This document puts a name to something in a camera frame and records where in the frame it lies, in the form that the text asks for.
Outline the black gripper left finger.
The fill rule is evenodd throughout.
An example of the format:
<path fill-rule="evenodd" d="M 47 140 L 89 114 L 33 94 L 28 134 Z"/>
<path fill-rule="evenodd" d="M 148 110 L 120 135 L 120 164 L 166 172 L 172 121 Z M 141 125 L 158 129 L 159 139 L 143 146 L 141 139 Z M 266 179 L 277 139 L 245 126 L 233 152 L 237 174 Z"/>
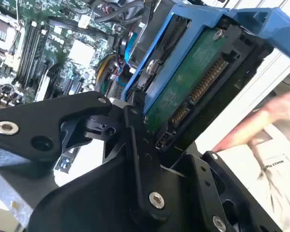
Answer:
<path fill-rule="evenodd" d="M 60 156 L 95 139 L 104 142 L 105 163 L 125 160 L 133 220 L 167 221 L 163 175 L 142 112 L 95 91 L 0 109 L 0 171 L 19 178 L 20 187 L 32 183 L 27 192 L 35 210 L 56 190 L 47 184 Z"/>

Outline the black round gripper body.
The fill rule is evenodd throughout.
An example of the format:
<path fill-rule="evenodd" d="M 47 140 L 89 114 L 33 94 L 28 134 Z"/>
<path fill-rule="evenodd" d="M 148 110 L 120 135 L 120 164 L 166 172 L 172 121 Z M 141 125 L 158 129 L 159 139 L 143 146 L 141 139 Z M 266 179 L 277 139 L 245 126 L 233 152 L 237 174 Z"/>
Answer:
<path fill-rule="evenodd" d="M 197 223 L 186 197 L 186 179 L 162 168 L 162 196 L 171 213 L 162 224 L 132 218 L 132 188 L 125 160 L 116 158 L 50 192 L 33 211 L 29 232 L 195 232 Z"/>

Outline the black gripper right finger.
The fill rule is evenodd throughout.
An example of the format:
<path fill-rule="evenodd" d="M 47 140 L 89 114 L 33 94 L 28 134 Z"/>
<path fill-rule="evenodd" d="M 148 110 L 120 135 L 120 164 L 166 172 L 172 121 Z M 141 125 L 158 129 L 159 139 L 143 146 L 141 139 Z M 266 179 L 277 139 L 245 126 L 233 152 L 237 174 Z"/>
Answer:
<path fill-rule="evenodd" d="M 187 178 L 198 232 L 279 232 L 281 229 L 215 152 L 184 154 L 171 169 Z"/>

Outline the person's bare hand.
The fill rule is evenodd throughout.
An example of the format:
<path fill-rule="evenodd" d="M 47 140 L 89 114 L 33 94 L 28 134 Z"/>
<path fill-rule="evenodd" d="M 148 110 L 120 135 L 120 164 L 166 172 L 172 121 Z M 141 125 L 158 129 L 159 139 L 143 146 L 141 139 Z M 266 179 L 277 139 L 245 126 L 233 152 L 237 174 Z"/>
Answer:
<path fill-rule="evenodd" d="M 271 99 L 263 107 L 272 122 L 290 120 L 290 92 Z"/>

